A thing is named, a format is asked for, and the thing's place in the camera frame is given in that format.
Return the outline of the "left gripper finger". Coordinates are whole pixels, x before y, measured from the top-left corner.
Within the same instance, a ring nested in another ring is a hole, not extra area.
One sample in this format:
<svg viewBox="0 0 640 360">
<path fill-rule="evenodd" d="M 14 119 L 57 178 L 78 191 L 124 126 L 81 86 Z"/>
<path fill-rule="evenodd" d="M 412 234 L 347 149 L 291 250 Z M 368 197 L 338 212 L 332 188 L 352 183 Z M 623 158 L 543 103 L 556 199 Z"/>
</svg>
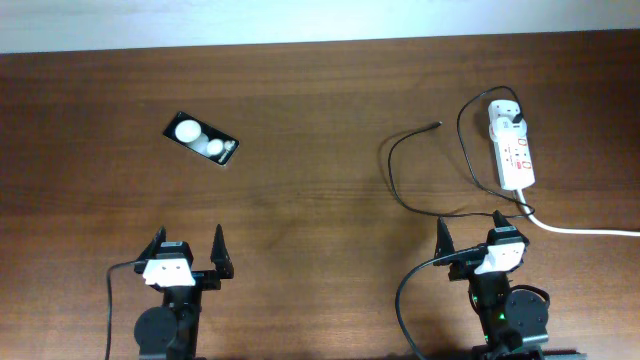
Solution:
<svg viewBox="0 0 640 360">
<path fill-rule="evenodd" d="M 141 252 L 141 254 L 136 259 L 137 262 L 146 262 L 150 259 L 153 259 L 161 244 L 166 241 L 166 228 L 161 226 L 159 230 L 155 233 L 151 242 L 145 247 L 145 249 Z"/>
<path fill-rule="evenodd" d="M 233 279 L 234 266 L 227 250 L 222 226 L 218 224 L 214 235 L 210 261 L 220 279 Z"/>
</svg>

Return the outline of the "black smartphone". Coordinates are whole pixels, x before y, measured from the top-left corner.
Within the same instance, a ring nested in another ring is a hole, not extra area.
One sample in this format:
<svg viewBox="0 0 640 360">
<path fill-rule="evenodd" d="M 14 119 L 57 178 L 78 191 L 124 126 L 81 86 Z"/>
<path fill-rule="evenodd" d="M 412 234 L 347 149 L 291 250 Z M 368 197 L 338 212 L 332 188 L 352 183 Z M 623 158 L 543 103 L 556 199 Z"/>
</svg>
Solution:
<svg viewBox="0 0 640 360">
<path fill-rule="evenodd" d="M 240 147 L 240 141 L 194 116 L 179 111 L 162 134 L 218 166 L 226 167 Z"/>
</svg>

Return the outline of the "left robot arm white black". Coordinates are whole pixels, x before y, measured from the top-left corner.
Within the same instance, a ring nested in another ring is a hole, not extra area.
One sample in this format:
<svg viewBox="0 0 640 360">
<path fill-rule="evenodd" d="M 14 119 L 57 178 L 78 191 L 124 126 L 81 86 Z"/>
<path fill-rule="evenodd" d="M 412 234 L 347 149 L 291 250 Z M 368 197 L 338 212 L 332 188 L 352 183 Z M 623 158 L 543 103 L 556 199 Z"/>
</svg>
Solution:
<svg viewBox="0 0 640 360">
<path fill-rule="evenodd" d="M 162 304 L 143 312 L 134 326 L 140 359 L 194 359 L 202 293 L 217 291 L 234 277 L 220 226 L 215 230 L 209 270 L 194 270 L 190 245 L 170 242 L 160 228 L 136 260 L 134 271 L 162 294 Z"/>
</svg>

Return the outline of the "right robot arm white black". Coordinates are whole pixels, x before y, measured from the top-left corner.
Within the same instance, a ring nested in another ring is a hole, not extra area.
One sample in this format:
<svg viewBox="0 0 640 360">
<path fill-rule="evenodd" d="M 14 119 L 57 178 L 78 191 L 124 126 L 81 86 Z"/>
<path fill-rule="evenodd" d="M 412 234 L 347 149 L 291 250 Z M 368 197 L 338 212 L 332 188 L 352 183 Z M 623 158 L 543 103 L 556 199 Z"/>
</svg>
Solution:
<svg viewBox="0 0 640 360">
<path fill-rule="evenodd" d="M 529 240 L 498 211 L 485 242 L 457 250 L 445 221 L 437 220 L 437 266 L 449 268 L 450 281 L 469 283 L 469 301 L 485 343 L 472 359 L 541 359 L 549 335 L 550 296 L 530 285 L 511 285 L 508 275 L 523 264 Z"/>
</svg>

